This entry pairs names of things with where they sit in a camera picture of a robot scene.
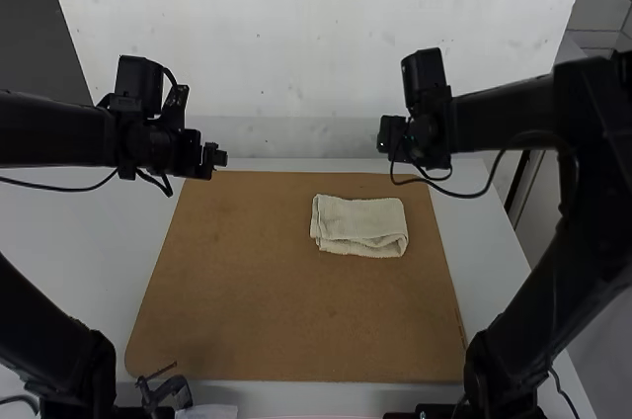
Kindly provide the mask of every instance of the table surface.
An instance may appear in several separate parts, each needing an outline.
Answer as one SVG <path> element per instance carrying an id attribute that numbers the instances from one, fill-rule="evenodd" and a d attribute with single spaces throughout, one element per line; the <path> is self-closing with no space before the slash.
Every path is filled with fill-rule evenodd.
<path id="1" fill-rule="evenodd" d="M 232 170 L 386 173 L 384 160 L 234 159 Z M 79 186 L 98 179 L 100 169 L 15 170 L 15 177 Z M 410 172 L 399 167 L 398 172 Z M 488 176 L 479 159 L 456 159 L 450 190 L 468 192 Z M 175 180 L 176 196 L 182 181 Z M 529 273 L 514 231 L 494 188 L 476 200 L 456 200 L 431 190 L 434 212 L 468 340 L 487 327 Z M 70 315 L 103 331 L 118 351 L 118 396 L 137 404 L 137 391 L 122 356 L 142 296 L 169 227 L 177 197 L 137 181 L 112 180 L 91 194 L 52 194 L 0 187 L 0 245 L 5 256 Z M 563 386 L 583 419 L 594 418 L 566 353 L 555 363 Z M 460 385 L 196 381 L 198 403 L 234 403 L 240 417 L 336 414 L 378 417 L 413 410 L 418 402 L 455 401 Z M 0 370 L 0 395 L 20 382 Z M 540 388 L 550 418 L 572 418 L 551 380 Z M 28 417 L 20 405 L 15 417 Z"/>

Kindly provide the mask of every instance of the white backdrop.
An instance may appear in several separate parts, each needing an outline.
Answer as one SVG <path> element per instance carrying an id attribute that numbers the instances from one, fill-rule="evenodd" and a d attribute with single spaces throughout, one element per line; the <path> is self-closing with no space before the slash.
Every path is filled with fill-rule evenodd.
<path id="1" fill-rule="evenodd" d="M 575 0 L 59 1 L 95 101 L 131 53 L 191 85 L 191 115 L 375 118 L 418 48 L 455 94 L 548 72 Z"/>

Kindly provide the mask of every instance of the gray floor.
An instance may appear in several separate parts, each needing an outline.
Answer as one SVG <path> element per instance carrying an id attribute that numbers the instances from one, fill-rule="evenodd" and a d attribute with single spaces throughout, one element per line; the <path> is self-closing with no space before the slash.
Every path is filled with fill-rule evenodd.
<path id="1" fill-rule="evenodd" d="M 92 105 L 57 0 L 0 0 L 0 88 Z"/>

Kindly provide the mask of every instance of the folded towel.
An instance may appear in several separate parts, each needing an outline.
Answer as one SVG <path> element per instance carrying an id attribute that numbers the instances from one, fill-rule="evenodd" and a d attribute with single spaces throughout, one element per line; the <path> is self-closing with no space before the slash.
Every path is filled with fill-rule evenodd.
<path id="1" fill-rule="evenodd" d="M 343 200 L 317 195 L 309 235 L 321 251 L 370 258 L 398 258 L 408 245 L 399 199 Z"/>

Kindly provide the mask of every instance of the towel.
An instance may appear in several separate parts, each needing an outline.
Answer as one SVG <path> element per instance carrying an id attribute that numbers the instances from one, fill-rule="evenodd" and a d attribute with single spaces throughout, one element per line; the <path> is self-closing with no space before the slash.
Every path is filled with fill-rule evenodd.
<path id="1" fill-rule="evenodd" d="M 312 201 L 309 235 L 321 251 L 370 258 L 398 258 L 408 245 L 399 199 L 343 200 L 317 195 Z"/>

